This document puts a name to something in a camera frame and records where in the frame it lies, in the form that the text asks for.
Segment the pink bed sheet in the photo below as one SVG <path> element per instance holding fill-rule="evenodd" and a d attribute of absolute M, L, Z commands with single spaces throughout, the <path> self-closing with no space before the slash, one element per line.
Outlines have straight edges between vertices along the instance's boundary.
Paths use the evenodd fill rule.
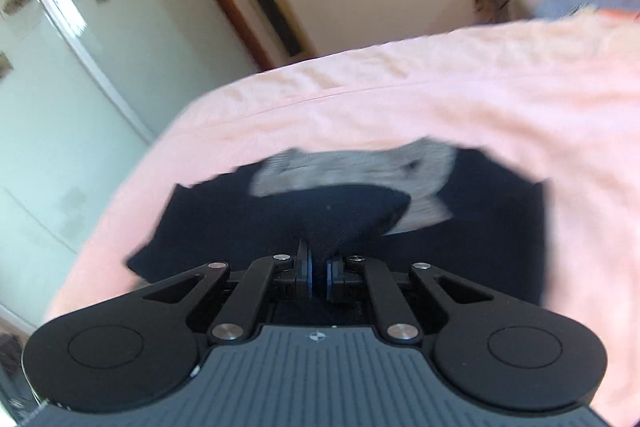
<path fill-rule="evenodd" d="M 608 351 L 593 401 L 639 418 L 639 25 L 603 14 L 473 26 L 235 81 L 192 102 L 115 193 L 47 317 L 122 295 L 124 261 L 176 184 L 291 147 L 386 150 L 429 138 L 546 181 L 546 305 Z"/>

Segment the grey navy knit sweater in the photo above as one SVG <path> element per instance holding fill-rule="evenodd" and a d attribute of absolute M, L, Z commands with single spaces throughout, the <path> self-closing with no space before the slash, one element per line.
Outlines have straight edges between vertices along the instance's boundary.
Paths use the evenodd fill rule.
<path fill-rule="evenodd" d="M 126 265 L 156 283 L 213 261 L 243 270 L 299 246 L 316 280 L 341 255 L 375 257 L 394 271 L 422 261 L 540 303 L 544 187 L 480 150 L 429 139 L 391 150 L 291 148 L 176 186 Z"/>

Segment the white floral wardrobe door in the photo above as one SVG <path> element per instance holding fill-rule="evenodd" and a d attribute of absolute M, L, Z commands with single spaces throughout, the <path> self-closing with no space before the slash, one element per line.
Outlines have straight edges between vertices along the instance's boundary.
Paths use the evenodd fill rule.
<path fill-rule="evenodd" d="M 215 0 L 1 0 L 1 308 L 40 324 L 122 180 L 256 72 Z"/>

